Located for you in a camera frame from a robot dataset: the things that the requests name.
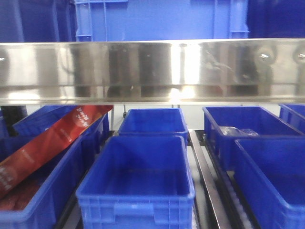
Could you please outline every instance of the stainless steel shelf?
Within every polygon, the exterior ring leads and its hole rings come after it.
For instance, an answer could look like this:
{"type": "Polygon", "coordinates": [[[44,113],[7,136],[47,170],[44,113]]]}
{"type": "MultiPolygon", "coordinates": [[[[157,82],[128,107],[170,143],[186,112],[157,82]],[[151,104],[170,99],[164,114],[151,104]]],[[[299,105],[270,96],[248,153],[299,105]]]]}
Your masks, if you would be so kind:
{"type": "Polygon", "coordinates": [[[0,44],[0,104],[305,101],[305,39],[0,44]]]}

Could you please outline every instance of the metal roller track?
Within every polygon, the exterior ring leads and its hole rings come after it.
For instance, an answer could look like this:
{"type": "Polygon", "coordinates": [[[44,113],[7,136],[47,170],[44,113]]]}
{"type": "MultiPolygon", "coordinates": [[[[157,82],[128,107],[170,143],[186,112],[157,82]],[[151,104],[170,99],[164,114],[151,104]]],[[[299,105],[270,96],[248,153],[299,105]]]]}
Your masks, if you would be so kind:
{"type": "Polygon", "coordinates": [[[193,153],[205,184],[218,229],[260,229],[232,176],[221,169],[203,138],[203,131],[190,131],[193,153]]]}
{"type": "Polygon", "coordinates": [[[0,43],[0,104],[304,102],[305,39],[0,43]]]}

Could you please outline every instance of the empty blue bin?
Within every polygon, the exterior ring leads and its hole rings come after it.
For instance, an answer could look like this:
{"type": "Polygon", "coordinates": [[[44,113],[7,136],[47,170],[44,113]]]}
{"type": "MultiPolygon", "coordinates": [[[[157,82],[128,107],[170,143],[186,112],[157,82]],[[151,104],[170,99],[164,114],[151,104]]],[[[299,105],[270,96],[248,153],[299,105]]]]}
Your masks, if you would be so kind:
{"type": "Polygon", "coordinates": [[[280,118],[305,133],[305,104],[279,104],[280,118]]]}
{"type": "Polygon", "coordinates": [[[119,135],[178,135],[187,145],[188,129],[180,108],[131,109],[119,135]]]}
{"type": "Polygon", "coordinates": [[[204,107],[203,111],[207,143],[225,170],[234,168],[233,146],[236,139],[304,136],[259,106],[209,106],[204,107]]]}
{"type": "Polygon", "coordinates": [[[75,0],[81,42],[247,38],[248,0],[75,0]]]}
{"type": "Polygon", "coordinates": [[[76,191],[85,229],[191,229],[183,138],[115,136],[76,191]]]}
{"type": "Polygon", "coordinates": [[[262,229],[305,229],[305,140],[237,140],[235,179],[262,229]]]}
{"type": "MultiPolygon", "coordinates": [[[[0,140],[0,160],[28,143],[31,137],[14,137],[0,140]]],[[[78,185],[85,171],[94,161],[94,152],[82,147],[83,137],[77,139],[50,162],[30,177],[41,186],[24,210],[0,211],[2,229],[52,229],[78,185]]]]}

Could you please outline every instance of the blue storage bin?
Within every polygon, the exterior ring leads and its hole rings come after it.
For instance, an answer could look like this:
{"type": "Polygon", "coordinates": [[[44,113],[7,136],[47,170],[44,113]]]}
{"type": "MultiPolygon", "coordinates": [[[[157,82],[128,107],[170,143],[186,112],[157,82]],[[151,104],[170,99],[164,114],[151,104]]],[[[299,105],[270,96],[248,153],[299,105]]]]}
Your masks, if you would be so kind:
{"type": "Polygon", "coordinates": [[[180,108],[131,109],[119,135],[178,135],[187,145],[188,129],[180,108]]]}
{"type": "Polygon", "coordinates": [[[37,136],[74,109],[70,106],[44,106],[13,125],[20,136],[37,136]]]}
{"type": "Polygon", "coordinates": [[[180,136],[115,136],[76,191],[85,229],[191,229],[194,187],[180,136]]]}
{"type": "MultiPolygon", "coordinates": [[[[31,137],[14,137],[0,140],[0,160],[3,160],[31,137]]],[[[2,229],[51,229],[60,218],[85,171],[90,167],[84,161],[94,160],[94,152],[81,146],[83,137],[77,139],[67,150],[31,175],[41,182],[41,187],[21,211],[0,211],[2,229]]]]}
{"type": "Polygon", "coordinates": [[[207,142],[225,170],[234,168],[236,156],[233,146],[238,138],[304,136],[258,106],[208,106],[203,111],[207,142]]]}
{"type": "Polygon", "coordinates": [[[75,41],[75,23],[69,0],[0,1],[0,42],[75,41]]]}
{"type": "Polygon", "coordinates": [[[0,138],[8,137],[8,129],[6,127],[5,120],[2,115],[0,115],[0,138]]]}
{"type": "Polygon", "coordinates": [[[305,133],[305,104],[279,104],[280,118],[305,133]]]}
{"type": "MultiPolygon", "coordinates": [[[[60,120],[63,116],[69,113],[75,105],[62,106],[44,106],[28,117],[15,123],[13,127],[20,136],[37,136],[50,128],[55,122],[60,120]]],[[[95,143],[100,143],[109,135],[109,121],[108,114],[97,120],[90,126],[83,135],[91,135],[95,143]]]]}
{"type": "Polygon", "coordinates": [[[247,38],[248,0],[75,0],[78,41],[247,38]]]}
{"type": "Polygon", "coordinates": [[[237,140],[235,179],[262,229],[305,229],[305,140],[237,140]]]}
{"type": "Polygon", "coordinates": [[[305,1],[249,0],[250,38],[305,37],[305,1]]]}

